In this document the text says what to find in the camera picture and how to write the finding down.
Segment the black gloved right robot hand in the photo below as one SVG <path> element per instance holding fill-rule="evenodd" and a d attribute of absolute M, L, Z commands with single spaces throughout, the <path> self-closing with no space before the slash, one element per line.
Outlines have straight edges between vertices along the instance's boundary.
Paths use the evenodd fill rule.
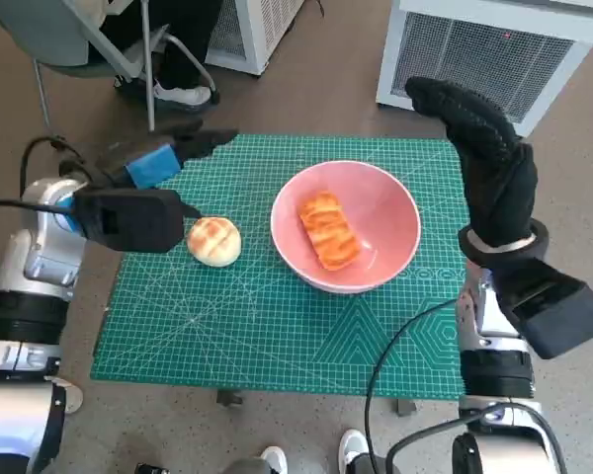
<path fill-rule="evenodd" d="M 531 236 L 538 171 L 533 148 L 502 110 L 457 84 L 411 77 L 405 91 L 418 114 L 440 120 L 460 157 L 471 230 L 492 248 Z"/>

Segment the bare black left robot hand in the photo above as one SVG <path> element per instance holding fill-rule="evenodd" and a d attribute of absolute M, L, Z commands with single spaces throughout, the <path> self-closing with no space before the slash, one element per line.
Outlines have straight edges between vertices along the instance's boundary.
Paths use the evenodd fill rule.
<path fill-rule="evenodd" d="M 108 147 L 96 163 L 65 158 L 58 174 L 96 189 L 150 189 L 176 176 L 186 162 L 212 156 L 238 133 L 234 128 L 204 128 L 201 119 L 192 118 L 124 138 Z"/>

